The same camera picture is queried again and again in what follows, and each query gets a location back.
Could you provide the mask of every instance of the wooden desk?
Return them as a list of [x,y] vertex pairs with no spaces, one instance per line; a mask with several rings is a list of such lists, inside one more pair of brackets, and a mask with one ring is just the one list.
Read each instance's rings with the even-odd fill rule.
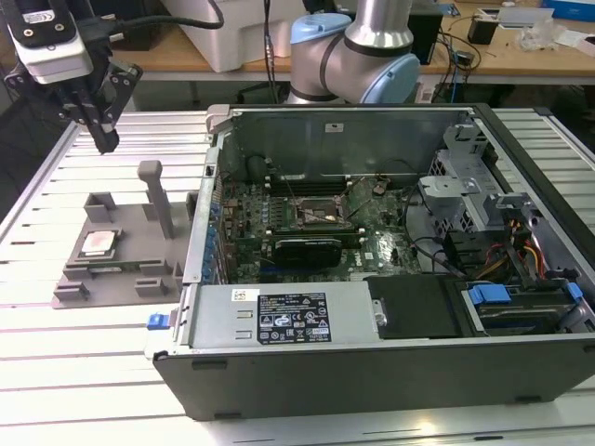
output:
[[[457,4],[460,18],[471,17],[479,4]],[[459,18],[444,18],[443,29],[447,32],[451,24]],[[595,24],[559,20],[571,30],[595,33]],[[470,20],[455,23],[450,33],[467,39]],[[478,46],[482,52],[482,65],[469,78],[478,84],[595,84],[595,59],[567,46],[558,50],[524,52],[515,44],[517,31],[498,28],[489,46]],[[462,43],[455,48],[468,49]],[[118,51],[120,59],[137,63],[146,71],[149,80],[266,80],[264,60],[246,63],[235,72],[212,72],[205,58],[194,47],[178,27],[166,32],[162,41],[151,51]],[[278,58],[275,64],[277,78],[288,80],[291,72],[291,59]],[[438,82],[446,73],[448,55],[439,46],[431,65],[421,69],[422,81]]]

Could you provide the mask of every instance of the chip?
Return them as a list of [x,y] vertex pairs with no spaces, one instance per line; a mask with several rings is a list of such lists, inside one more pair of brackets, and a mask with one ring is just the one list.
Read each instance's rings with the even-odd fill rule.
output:
[[304,224],[333,224],[343,215],[342,206],[333,198],[309,198],[297,205],[297,215]]
[[84,256],[103,256],[112,250],[115,232],[112,230],[98,230],[86,235],[81,253]]

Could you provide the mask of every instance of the motherboard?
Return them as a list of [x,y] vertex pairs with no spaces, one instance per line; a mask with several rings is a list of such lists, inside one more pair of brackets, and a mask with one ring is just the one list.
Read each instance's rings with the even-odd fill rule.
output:
[[384,177],[354,179],[332,195],[280,186],[224,183],[230,283],[362,281],[421,271],[403,230],[407,189]]

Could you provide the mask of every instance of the yellow wire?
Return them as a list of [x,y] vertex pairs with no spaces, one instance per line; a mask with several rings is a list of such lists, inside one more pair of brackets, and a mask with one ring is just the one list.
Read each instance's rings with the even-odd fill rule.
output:
[[539,257],[537,256],[536,250],[530,248],[529,246],[524,246],[523,248],[525,249],[525,251],[528,251],[533,255],[533,258],[535,259],[535,269],[537,271],[537,276],[539,276]]
[[507,261],[507,257],[503,257],[500,260],[498,260],[494,265],[492,265],[491,267],[489,267],[488,269],[483,270],[482,272],[480,272],[477,275],[476,279],[480,279],[481,277],[489,274],[490,272],[495,271],[496,269],[500,268],[502,265],[504,265],[504,263]]

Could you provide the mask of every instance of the gray stand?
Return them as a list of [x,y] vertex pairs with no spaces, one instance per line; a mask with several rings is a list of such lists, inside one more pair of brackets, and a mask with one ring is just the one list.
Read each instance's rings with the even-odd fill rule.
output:
[[[53,308],[111,307],[179,301],[192,229],[195,193],[186,203],[170,204],[158,161],[142,162],[148,204],[116,206],[110,193],[89,194],[88,219],[54,291]],[[114,234],[104,252],[83,253],[87,236]]]

